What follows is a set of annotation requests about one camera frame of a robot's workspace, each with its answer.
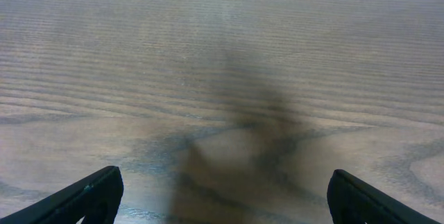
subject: gray wooden surface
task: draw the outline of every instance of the gray wooden surface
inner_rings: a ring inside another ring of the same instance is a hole
[[[107,165],[116,223],[444,222],[443,0],[0,0],[0,216]]]

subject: brown wooden surface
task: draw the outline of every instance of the brown wooden surface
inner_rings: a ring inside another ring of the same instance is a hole
[[[0,0],[0,216],[107,165],[116,223],[444,222],[443,0]]]

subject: wooden table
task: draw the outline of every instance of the wooden table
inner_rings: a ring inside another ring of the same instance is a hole
[[[0,216],[104,166],[116,223],[444,222],[443,0],[0,0]]]

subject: black plastic part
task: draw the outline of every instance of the black plastic part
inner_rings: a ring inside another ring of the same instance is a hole
[[[123,195],[119,167],[96,173],[23,210],[0,219],[0,224],[112,224]]]
[[[327,201],[334,224],[439,224],[341,169],[328,184]]]

